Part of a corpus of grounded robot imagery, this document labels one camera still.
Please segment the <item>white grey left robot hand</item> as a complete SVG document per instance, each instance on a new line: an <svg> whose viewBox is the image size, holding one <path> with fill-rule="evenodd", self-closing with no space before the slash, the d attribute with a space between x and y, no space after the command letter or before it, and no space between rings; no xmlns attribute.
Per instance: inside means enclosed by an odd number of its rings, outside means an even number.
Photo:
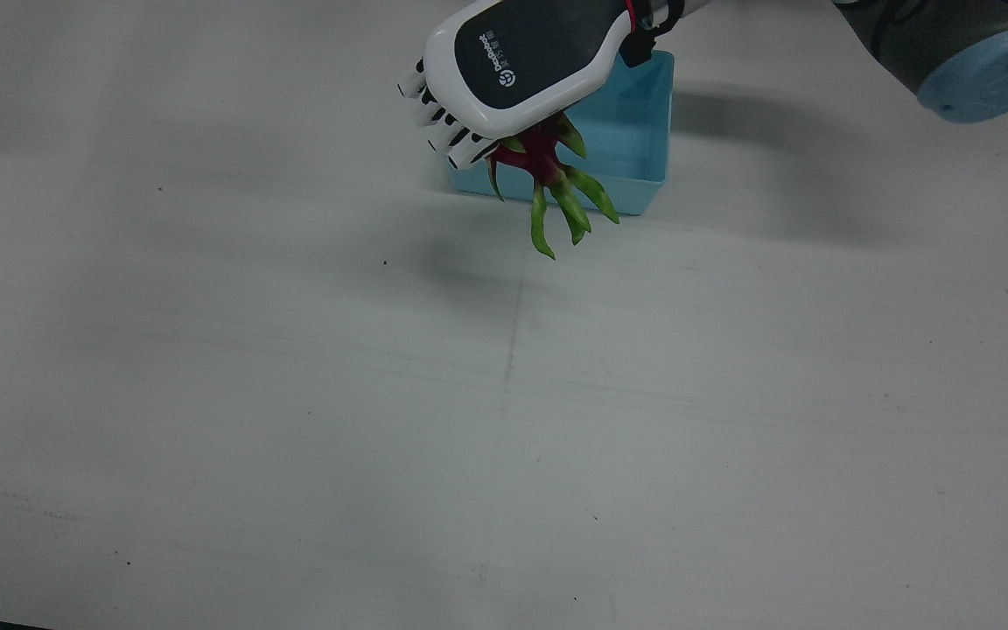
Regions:
<svg viewBox="0 0 1008 630"><path fill-rule="evenodd" d="M632 1L476 1L433 29L397 91L429 146L468 169L599 91L638 24Z"/></svg>

